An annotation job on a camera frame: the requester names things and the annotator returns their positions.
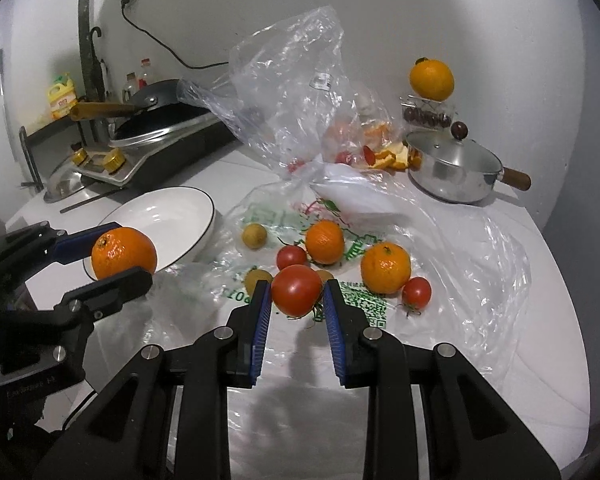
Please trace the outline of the black chopstick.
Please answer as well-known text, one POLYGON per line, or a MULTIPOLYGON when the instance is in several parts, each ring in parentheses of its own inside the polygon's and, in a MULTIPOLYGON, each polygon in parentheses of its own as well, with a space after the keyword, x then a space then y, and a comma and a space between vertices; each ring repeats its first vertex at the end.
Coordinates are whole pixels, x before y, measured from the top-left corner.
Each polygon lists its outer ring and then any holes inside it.
POLYGON ((93 196, 93 197, 87 198, 86 200, 81 200, 80 202, 77 202, 77 203, 67 206, 65 208, 61 208, 59 213, 66 214, 67 212, 79 209, 83 206, 95 203, 98 200, 102 200, 103 198, 108 198, 110 196, 114 196, 114 195, 119 194, 120 192, 124 192, 124 191, 125 191, 124 188, 116 188, 115 190, 109 190, 107 192, 103 192, 102 194, 99 194, 97 196, 93 196))

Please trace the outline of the orange peel pieces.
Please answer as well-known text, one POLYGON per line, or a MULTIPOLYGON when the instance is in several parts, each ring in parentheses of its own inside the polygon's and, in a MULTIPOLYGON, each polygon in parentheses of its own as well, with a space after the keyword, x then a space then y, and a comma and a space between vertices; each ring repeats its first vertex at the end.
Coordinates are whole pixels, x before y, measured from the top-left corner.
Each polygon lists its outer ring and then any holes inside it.
POLYGON ((364 127, 363 134, 363 157, 367 166, 394 171, 405 171, 410 166, 401 133, 390 122, 376 122, 364 127))

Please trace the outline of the yellow oil bottle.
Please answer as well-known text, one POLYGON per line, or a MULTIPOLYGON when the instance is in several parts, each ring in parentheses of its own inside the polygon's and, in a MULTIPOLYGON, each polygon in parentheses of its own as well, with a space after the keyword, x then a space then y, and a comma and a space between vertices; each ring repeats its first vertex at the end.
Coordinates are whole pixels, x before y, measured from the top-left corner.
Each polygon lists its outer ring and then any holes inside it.
POLYGON ((50 117, 58 120, 69 115, 70 110, 78 102, 76 85, 69 73, 58 76, 47 90, 47 101, 50 104, 50 117))

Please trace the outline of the orange mandarin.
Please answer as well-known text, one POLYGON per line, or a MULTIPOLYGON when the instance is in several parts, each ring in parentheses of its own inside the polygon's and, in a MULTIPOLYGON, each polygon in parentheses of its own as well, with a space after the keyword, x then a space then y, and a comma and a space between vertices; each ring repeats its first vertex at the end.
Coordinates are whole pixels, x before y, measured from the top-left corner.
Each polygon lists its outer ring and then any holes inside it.
POLYGON ((122 226, 102 234, 91 252, 92 268, 98 280, 139 266, 149 273, 157 269, 154 243, 144 233, 122 226))
POLYGON ((363 284, 374 294, 396 294, 411 274, 410 254, 390 242, 380 242, 368 248, 361 260, 363 284))
POLYGON ((344 253, 344 238, 340 226, 330 220, 320 220, 306 231, 306 252, 317 263, 331 266, 344 253))

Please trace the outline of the orange on top of box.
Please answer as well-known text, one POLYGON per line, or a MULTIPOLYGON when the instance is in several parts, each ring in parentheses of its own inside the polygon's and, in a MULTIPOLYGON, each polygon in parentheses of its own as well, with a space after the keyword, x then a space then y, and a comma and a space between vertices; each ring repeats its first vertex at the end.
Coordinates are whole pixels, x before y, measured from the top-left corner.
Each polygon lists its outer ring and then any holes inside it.
POLYGON ((412 89, 422 98, 442 102, 452 96, 455 80, 445 63, 419 58, 408 75, 412 89))

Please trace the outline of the red cap sauce bottle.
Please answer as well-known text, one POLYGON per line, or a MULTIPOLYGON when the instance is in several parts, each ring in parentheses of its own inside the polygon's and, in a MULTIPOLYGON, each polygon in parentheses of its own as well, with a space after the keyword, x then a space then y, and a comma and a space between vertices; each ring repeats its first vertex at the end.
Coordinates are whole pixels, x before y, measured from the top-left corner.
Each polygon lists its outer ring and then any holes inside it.
POLYGON ((138 88, 145 88, 155 80, 150 58, 143 58, 140 61, 140 74, 137 77, 138 88))

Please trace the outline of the clear box of dates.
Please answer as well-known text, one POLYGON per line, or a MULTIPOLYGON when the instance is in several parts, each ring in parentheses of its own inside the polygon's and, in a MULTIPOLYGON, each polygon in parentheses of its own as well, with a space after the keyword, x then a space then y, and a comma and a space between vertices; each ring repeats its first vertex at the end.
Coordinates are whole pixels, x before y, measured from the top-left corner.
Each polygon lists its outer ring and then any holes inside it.
POLYGON ((407 125, 427 129, 450 128, 455 107, 448 101, 435 101, 410 94, 400 99, 402 116, 407 125))

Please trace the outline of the large red tomato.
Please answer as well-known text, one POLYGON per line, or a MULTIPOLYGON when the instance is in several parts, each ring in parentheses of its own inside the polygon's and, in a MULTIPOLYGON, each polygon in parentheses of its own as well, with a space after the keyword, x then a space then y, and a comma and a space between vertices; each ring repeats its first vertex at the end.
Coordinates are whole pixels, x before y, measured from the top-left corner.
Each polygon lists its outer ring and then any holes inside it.
POLYGON ((287 316, 302 318, 321 297, 323 282, 316 271, 302 264, 286 266, 273 278, 272 301, 287 316))

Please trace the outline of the clear condiment bottle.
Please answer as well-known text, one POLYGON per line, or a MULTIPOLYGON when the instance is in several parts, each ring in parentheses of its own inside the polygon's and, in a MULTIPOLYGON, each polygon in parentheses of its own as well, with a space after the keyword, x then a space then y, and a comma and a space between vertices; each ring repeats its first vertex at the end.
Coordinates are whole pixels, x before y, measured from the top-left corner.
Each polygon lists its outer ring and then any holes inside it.
POLYGON ((134 73, 128 73, 126 75, 125 85, 122 89, 122 102, 126 103, 134 96, 138 91, 138 82, 134 73))

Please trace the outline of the clear plastic bag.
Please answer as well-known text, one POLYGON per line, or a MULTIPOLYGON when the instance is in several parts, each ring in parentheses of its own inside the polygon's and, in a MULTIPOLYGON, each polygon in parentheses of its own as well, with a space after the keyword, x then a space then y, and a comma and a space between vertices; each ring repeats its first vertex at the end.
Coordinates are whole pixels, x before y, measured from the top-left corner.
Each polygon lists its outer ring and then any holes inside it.
POLYGON ((208 108, 265 166, 287 177, 309 162, 366 169, 363 128, 388 110, 344 70, 343 28, 321 6, 255 32, 211 84, 182 79, 178 98, 208 108))

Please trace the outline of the small red tomato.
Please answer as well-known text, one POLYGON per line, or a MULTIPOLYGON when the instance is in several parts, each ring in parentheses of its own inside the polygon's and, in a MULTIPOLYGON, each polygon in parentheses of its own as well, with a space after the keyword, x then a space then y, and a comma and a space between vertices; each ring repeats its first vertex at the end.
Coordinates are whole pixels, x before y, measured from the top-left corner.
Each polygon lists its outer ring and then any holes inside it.
POLYGON ((276 266, 278 270, 284 270, 288 266, 300 264, 304 266, 308 262, 306 251, 297 245, 285 245, 280 248, 276 255, 276 266))
POLYGON ((402 289, 402 301, 405 307, 411 311, 425 309, 431 299, 432 289, 426 278, 416 276, 411 278, 402 289))

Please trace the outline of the printed white plastic bag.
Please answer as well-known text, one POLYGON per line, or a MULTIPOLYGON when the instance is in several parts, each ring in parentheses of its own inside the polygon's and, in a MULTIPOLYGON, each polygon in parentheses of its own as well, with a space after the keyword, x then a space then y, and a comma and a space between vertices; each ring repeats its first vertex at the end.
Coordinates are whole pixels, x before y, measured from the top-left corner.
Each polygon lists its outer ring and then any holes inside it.
POLYGON ((408 344, 456 344, 490 382, 510 367, 531 282, 521 244, 480 208, 335 165, 255 188, 192 262, 160 272, 144 341, 188 344, 287 264, 336 278, 370 325, 408 344))

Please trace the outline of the black metal rack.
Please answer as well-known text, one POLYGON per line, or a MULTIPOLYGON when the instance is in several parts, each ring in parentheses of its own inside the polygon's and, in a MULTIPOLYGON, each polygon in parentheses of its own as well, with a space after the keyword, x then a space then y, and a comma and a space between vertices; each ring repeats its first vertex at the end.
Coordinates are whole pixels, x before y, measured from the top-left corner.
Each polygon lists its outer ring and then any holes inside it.
POLYGON ((21 126, 18 134, 28 172, 28 180, 21 186, 33 194, 41 192, 53 170, 69 159, 75 148, 86 143, 83 127, 70 117, 36 125, 31 130, 21 126))

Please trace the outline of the steel induction cooker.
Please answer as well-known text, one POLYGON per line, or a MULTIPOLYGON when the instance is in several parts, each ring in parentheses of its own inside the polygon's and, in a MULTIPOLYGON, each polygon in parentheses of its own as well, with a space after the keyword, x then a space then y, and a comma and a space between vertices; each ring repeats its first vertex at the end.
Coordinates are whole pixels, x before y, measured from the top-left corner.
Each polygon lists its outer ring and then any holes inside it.
POLYGON ((69 167, 116 188, 149 191, 234 140, 224 122, 207 112, 141 136, 80 148, 69 167))

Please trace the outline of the steel pot lid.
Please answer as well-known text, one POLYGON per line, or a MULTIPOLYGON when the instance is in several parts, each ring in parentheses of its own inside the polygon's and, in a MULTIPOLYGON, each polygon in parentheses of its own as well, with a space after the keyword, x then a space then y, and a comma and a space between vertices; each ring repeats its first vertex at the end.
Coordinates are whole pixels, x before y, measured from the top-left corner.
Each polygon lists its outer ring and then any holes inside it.
POLYGON ((58 203, 94 183, 94 179, 81 174, 71 158, 67 157, 48 177, 43 200, 46 204, 58 203))

